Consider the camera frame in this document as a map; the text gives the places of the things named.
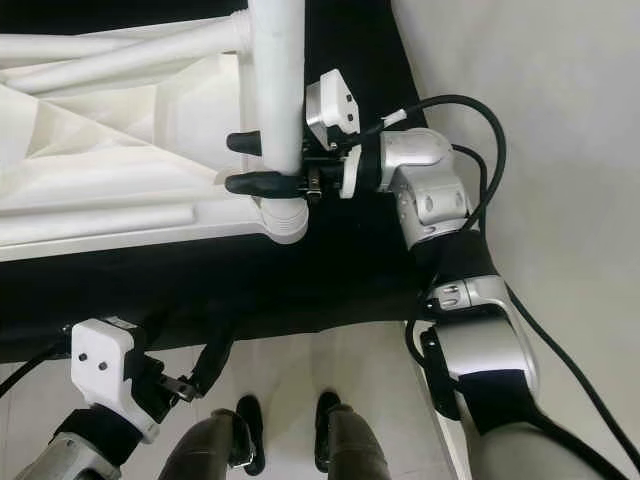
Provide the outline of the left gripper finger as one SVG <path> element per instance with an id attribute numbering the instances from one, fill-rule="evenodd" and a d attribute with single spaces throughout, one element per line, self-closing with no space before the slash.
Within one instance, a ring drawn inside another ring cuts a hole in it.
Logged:
<path id="1" fill-rule="evenodd" d="M 209 393 L 229 358 L 229 337 L 212 338 L 196 361 L 196 390 Z"/>

